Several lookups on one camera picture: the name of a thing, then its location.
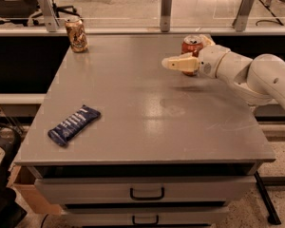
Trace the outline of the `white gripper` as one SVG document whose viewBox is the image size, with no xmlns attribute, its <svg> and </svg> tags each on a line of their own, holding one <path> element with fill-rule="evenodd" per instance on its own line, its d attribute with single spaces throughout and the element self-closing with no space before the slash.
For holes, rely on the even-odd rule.
<svg viewBox="0 0 285 228">
<path fill-rule="evenodd" d="M 191 52 L 180 56 L 164 58 L 161 61 L 163 67 L 183 72 L 199 72 L 210 78 L 216 78 L 219 65 L 223 57 L 231 51 L 228 47 L 216 45 L 216 43 L 204 34 L 200 39 L 205 46 L 200 52 L 199 57 L 195 57 Z"/>
</svg>

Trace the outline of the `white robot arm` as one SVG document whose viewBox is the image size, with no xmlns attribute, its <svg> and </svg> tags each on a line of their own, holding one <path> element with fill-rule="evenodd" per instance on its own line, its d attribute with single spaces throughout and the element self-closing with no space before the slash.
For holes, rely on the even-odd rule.
<svg viewBox="0 0 285 228">
<path fill-rule="evenodd" d="M 163 67 L 219 79 L 248 105 L 267 105 L 276 100 L 285 110 L 285 61 L 273 54 L 251 59 L 216 44 L 204 34 L 188 35 L 183 42 L 190 46 L 200 45 L 198 55 L 186 52 L 164 58 Z"/>
</svg>

